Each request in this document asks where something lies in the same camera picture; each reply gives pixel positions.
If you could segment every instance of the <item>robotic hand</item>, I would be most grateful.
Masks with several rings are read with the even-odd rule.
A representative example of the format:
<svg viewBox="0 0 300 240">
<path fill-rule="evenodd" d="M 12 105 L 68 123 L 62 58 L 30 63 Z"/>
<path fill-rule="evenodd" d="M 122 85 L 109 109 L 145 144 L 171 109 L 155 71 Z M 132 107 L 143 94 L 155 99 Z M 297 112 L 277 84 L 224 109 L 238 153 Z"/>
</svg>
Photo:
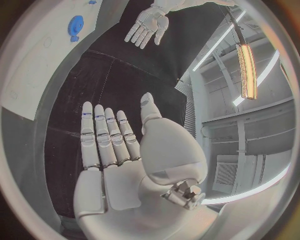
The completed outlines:
<svg viewBox="0 0 300 240">
<path fill-rule="evenodd" d="M 92 104 L 83 104 L 81 152 L 85 170 L 78 178 L 74 193 L 77 219 L 138 209 L 141 200 L 147 202 L 153 195 L 162 199 L 158 201 L 167 199 L 189 210 L 205 197 L 197 187 L 208 171 L 200 145 L 182 126 L 161 116 L 150 93 L 140 103 L 141 144 L 123 111 L 117 112 L 116 119 L 111 108 L 104 111 L 97 105 L 93 119 Z"/>
<path fill-rule="evenodd" d="M 234 6 L 233 0 L 154 0 L 150 8 L 142 11 L 133 27 L 125 37 L 125 42 L 135 43 L 137 47 L 144 49 L 154 33 L 154 42 L 159 45 L 161 39 L 169 26 L 169 19 L 165 16 L 170 11 L 203 5 L 213 2 L 218 5 Z"/>
</svg>

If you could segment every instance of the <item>black fabric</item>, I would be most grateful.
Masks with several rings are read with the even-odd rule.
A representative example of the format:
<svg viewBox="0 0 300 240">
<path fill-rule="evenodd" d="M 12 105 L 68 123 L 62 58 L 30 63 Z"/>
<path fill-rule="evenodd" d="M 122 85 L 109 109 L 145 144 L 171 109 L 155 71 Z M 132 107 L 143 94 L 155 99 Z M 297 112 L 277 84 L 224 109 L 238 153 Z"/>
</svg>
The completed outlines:
<svg viewBox="0 0 300 240">
<path fill-rule="evenodd" d="M 153 0 L 130 0 L 120 22 L 89 49 L 132 64 L 174 87 L 224 19 L 220 9 L 223 7 L 208 2 L 168 13 L 169 28 L 160 45 L 156 46 L 152 37 L 141 50 L 133 43 L 125 42 L 124 38 L 139 13 L 152 3 Z"/>
<path fill-rule="evenodd" d="M 186 96 L 131 64 L 87 51 L 70 71 L 51 111 L 44 150 L 47 186 L 59 215 L 74 217 L 74 189 L 83 170 L 80 145 L 83 103 L 102 104 L 115 114 L 123 110 L 140 141 L 140 100 L 146 92 L 153 95 L 163 117 L 184 125 Z"/>
</svg>

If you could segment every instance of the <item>blue gear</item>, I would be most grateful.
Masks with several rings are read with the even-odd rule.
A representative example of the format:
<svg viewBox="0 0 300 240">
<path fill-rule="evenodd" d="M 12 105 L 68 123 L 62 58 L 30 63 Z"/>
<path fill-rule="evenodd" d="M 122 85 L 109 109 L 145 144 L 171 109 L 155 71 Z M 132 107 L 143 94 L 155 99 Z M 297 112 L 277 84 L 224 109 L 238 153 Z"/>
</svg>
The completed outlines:
<svg viewBox="0 0 300 240">
<path fill-rule="evenodd" d="M 71 42 L 77 42 L 79 37 L 77 34 L 83 29 L 84 27 L 84 18 L 81 15 L 74 16 L 68 24 L 67 32 L 71 36 Z"/>
</svg>

